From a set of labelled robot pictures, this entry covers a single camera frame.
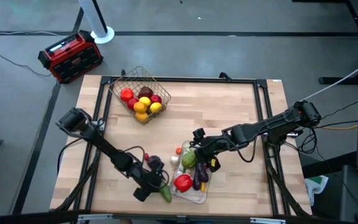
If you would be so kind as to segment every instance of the butcher block tabletop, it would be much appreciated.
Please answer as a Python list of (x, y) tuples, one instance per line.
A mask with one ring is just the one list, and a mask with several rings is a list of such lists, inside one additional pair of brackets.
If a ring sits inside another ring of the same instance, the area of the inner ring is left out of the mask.
[[(84, 77), (76, 107), (93, 114), (101, 76)], [(150, 155), (158, 155), (164, 169), (173, 175), (170, 158), (184, 141), (192, 140), (192, 132), (204, 128), (206, 135), (220, 135), (221, 130), (235, 124), (257, 122), (254, 87), (251, 84), (160, 82), (171, 94), (167, 109), (146, 125), (139, 124), (120, 104), (115, 95), (109, 109), (104, 137), (114, 147), (127, 149), (142, 146)], [(287, 109), (283, 83), (267, 80), (273, 114)], [(102, 117), (108, 92), (105, 86), (99, 117)], [(263, 91), (260, 90), (264, 118), (267, 117)], [(203, 204), (173, 196), (167, 203), (159, 193), (151, 194), (145, 202), (138, 201), (134, 190), (138, 185), (125, 178), (102, 154), (92, 201), (92, 212), (145, 215), (201, 215), (240, 217), (258, 215), (271, 217), (269, 188), (265, 171), (262, 141), (256, 141), (256, 155), (245, 163), (236, 152), (220, 153), (221, 168), (212, 174), (208, 199)], [(245, 158), (252, 155), (251, 143), (241, 149)], [(86, 143), (80, 141), (66, 149), (56, 181), (50, 208), (58, 207), (78, 183)], [(138, 158), (140, 150), (131, 151)], [(285, 183), (302, 208), (311, 213), (298, 152), (283, 145), (281, 160)], [(85, 186), (80, 208), (85, 207), (88, 185)], [(283, 213), (281, 195), (276, 186), (278, 209)]]

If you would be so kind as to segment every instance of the purple eggplant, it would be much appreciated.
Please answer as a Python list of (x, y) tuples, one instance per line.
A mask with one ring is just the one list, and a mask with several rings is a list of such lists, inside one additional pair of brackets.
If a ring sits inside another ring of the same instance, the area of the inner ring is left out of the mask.
[(201, 182), (207, 183), (209, 181), (208, 173), (204, 168), (204, 164), (202, 164), (201, 162), (197, 162), (196, 174), (198, 174), (198, 178)]
[(199, 190), (200, 188), (201, 188), (201, 181), (200, 181), (200, 178), (198, 177), (198, 172), (196, 169), (196, 172), (194, 173), (194, 178), (193, 178), (193, 189)]

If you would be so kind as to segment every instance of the red power station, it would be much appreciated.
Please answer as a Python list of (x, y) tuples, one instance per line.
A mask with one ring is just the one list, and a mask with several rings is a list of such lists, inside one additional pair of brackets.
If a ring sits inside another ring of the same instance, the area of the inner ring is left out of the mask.
[(38, 60), (60, 83), (70, 83), (100, 65), (103, 57), (90, 33), (80, 30), (40, 51)]

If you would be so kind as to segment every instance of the metal wire basket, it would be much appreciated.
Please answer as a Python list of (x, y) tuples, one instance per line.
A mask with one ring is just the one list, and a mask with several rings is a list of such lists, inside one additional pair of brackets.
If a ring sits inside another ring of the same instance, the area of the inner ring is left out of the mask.
[[(140, 92), (140, 89), (144, 86), (149, 87), (153, 91), (153, 95), (158, 95), (161, 97), (161, 109), (156, 112), (150, 113), (147, 118), (143, 121), (139, 121), (135, 117), (135, 111), (130, 110), (127, 107), (127, 103), (121, 100), (121, 91), (125, 88), (130, 88), (134, 92), (134, 97), (137, 98), (137, 95)], [(123, 107), (125, 107), (128, 112), (132, 115), (132, 117), (141, 124), (146, 124), (151, 121), (158, 114), (163, 112), (168, 105), (168, 102), (171, 100), (171, 95), (150, 75), (146, 69), (141, 66), (138, 66), (122, 75), (121, 78), (117, 79), (110, 86), (110, 91), (117, 97), (117, 99), (121, 102)]]

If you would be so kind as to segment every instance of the yellow lemon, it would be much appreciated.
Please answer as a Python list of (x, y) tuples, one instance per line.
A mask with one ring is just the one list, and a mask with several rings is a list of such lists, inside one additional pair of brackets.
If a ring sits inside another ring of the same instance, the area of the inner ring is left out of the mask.
[(134, 110), (135, 110), (136, 112), (139, 112), (139, 113), (145, 113), (146, 110), (147, 110), (147, 106), (144, 105), (144, 103), (136, 102), (136, 103), (134, 104)]
[(161, 109), (161, 103), (153, 103), (151, 106), (150, 106), (150, 111), (151, 112), (157, 112), (158, 110)]
[(144, 103), (144, 105), (146, 106), (150, 106), (150, 104), (152, 104), (151, 100), (149, 98), (147, 98), (146, 96), (143, 96), (139, 99), (139, 102)]
[(147, 121), (147, 113), (139, 113), (135, 114), (135, 117), (138, 121), (145, 123)]

